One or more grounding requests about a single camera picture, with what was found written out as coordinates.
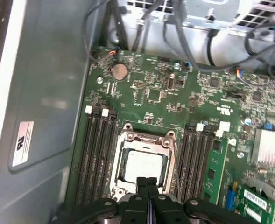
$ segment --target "capacitor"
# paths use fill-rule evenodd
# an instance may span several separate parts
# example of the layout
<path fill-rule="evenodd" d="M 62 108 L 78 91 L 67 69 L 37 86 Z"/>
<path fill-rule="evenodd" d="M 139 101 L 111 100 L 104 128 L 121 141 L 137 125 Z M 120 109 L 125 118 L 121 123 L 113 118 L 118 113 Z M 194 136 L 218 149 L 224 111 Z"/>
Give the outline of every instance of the capacitor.
<path fill-rule="evenodd" d="M 128 68 L 122 63 L 115 64 L 110 71 L 116 81 L 123 81 L 128 75 Z"/>
<path fill-rule="evenodd" d="M 207 125 L 209 124 L 209 122 L 208 122 L 208 121 L 206 121 L 206 120 L 202 120 L 202 121 L 201 121 L 201 124 L 203 124 L 203 125 L 207 126 Z"/>
<path fill-rule="evenodd" d="M 250 126 L 252 124 L 251 118 L 249 118 L 249 117 L 244 118 L 244 120 L 242 121 L 242 123 L 244 125 Z"/>
<path fill-rule="evenodd" d="M 263 168 L 263 167 L 258 167 L 258 172 L 260 174 L 266 174 L 268 171 L 265 168 Z"/>

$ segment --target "gray metal panel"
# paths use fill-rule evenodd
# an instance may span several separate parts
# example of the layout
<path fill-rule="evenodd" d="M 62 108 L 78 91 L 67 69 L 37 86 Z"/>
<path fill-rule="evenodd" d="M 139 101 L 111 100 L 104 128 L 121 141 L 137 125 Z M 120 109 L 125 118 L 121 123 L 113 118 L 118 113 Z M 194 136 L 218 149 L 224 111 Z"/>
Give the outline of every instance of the gray metal panel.
<path fill-rule="evenodd" d="M 120 5 L 127 5 L 126 0 L 119 0 Z M 129 48 L 131 49 L 133 41 L 136 36 L 136 21 L 140 19 L 143 14 L 143 10 L 140 8 L 129 7 L 128 13 L 123 15 L 124 25 L 127 30 Z M 143 37 L 140 43 L 139 51 L 143 51 L 147 54 L 159 55 L 164 57 L 177 58 L 173 55 L 167 45 L 163 42 L 162 38 L 162 24 L 163 15 L 161 12 L 153 12 L 150 16 L 151 22 L 146 23 L 144 28 Z M 206 53 L 207 33 L 208 31 L 203 29 L 194 29 L 184 27 L 184 31 L 190 46 L 193 56 L 198 63 L 209 64 Z M 212 41 L 212 58 L 217 66 L 226 65 L 241 61 L 249 55 L 244 48 L 244 37 L 231 35 L 230 30 L 221 30 L 219 34 Z M 266 46 L 271 44 L 272 37 L 260 37 L 262 40 L 251 40 L 252 47 L 256 52 L 259 52 Z M 115 40 L 115 31 L 113 23 L 111 23 L 110 40 Z M 184 55 L 179 39 L 176 34 L 176 28 L 174 25 L 168 25 L 167 39 L 171 45 L 180 53 Z M 264 54 L 265 59 L 269 59 L 271 51 Z M 275 54 L 272 57 L 272 63 L 275 64 Z M 242 64 L 244 68 L 256 69 L 261 66 L 261 63 L 257 60 L 252 60 L 248 63 Z"/>
<path fill-rule="evenodd" d="M 64 200 L 86 79 L 81 25 L 92 2 L 28 0 L 0 140 L 0 224 L 47 223 Z M 25 120 L 35 122 L 28 161 L 12 168 Z"/>

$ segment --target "chip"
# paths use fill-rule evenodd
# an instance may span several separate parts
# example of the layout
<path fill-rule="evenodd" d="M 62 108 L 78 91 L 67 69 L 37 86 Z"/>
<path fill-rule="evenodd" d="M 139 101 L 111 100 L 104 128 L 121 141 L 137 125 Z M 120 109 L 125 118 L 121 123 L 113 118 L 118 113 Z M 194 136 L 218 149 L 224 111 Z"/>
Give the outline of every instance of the chip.
<path fill-rule="evenodd" d="M 177 88 L 181 88 L 184 85 L 184 81 L 183 80 L 175 80 L 175 85 Z"/>
<path fill-rule="evenodd" d="M 239 137 L 241 140 L 244 140 L 245 139 L 245 135 L 244 134 L 240 134 L 240 137 Z"/>
<path fill-rule="evenodd" d="M 159 102 L 160 90 L 150 89 L 148 93 L 148 100 Z"/>
<path fill-rule="evenodd" d="M 214 176 L 215 176 L 215 171 L 212 170 L 212 169 L 209 169 L 209 171 L 208 171 L 208 177 L 213 180 Z"/>
<path fill-rule="evenodd" d="M 153 123 L 153 119 L 149 118 L 147 123 L 151 125 Z"/>
<path fill-rule="evenodd" d="M 220 143 L 221 143 L 220 141 L 214 140 L 212 149 L 218 151 L 220 149 Z"/>
<path fill-rule="evenodd" d="M 254 94 L 253 94 L 253 101 L 260 102 L 261 98 L 262 98 L 262 93 L 258 92 L 258 91 L 255 91 Z"/>
<path fill-rule="evenodd" d="M 204 193 L 204 201 L 206 201 L 206 202 L 208 202 L 208 201 L 210 201 L 210 198 L 211 198 L 211 196 L 210 195 L 208 195 L 207 193 Z"/>
<path fill-rule="evenodd" d="M 167 57 L 161 57 L 161 59 L 160 59 L 162 62 L 167 62 L 167 63 L 169 63 L 170 62 L 170 59 L 169 58 L 167 58 Z"/>
<path fill-rule="evenodd" d="M 211 78 L 210 79 L 210 87 L 218 88 L 219 80 L 218 78 Z"/>
<path fill-rule="evenodd" d="M 197 105 L 197 100 L 196 99 L 191 99 L 190 100 L 190 106 L 196 106 Z"/>

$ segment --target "green circuit board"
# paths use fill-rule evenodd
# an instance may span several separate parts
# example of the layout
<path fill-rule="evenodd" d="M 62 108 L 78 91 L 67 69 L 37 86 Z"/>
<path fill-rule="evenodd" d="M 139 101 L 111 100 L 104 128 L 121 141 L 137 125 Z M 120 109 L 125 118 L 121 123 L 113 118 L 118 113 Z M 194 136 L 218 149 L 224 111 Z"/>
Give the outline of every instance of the green circuit board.
<path fill-rule="evenodd" d="M 110 51 L 99 47 L 97 56 Z M 173 130 L 179 153 L 186 124 L 212 126 L 214 141 L 219 145 L 209 151 L 202 195 L 203 198 L 208 195 L 211 203 L 224 207 L 227 186 L 241 182 L 246 175 L 266 178 L 275 185 L 275 168 L 266 168 L 267 173 L 261 174 L 250 164 L 256 128 L 262 128 L 265 123 L 275 128 L 275 84 L 268 77 L 244 74 L 252 83 L 270 84 L 260 89 L 242 83 L 234 72 L 202 73 L 180 60 L 121 50 L 117 63 L 127 67 L 128 75 L 117 81 L 111 74 L 115 63 L 116 59 L 110 57 L 90 67 L 67 205 L 75 201 L 87 119 L 85 107 L 89 105 L 117 111 L 118 133 L 126 122 L 135 130 L 161 136 Z M 246 118 L 251 120 L 248 126 L 244 125 Z"/>

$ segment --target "motherboard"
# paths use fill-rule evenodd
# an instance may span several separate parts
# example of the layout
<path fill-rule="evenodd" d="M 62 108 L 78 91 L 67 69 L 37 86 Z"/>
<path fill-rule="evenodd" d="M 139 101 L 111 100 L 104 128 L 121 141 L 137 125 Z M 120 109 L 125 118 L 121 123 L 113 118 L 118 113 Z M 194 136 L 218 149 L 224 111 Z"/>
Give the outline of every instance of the motherboard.
<path fill-rule="evenodd" d="M 180 202 L 200 197 L 275 223 L 275 82 L 237 73 L 123 50 L 92 64 L 66 205 L 118 201 L 145 176 Z"/>

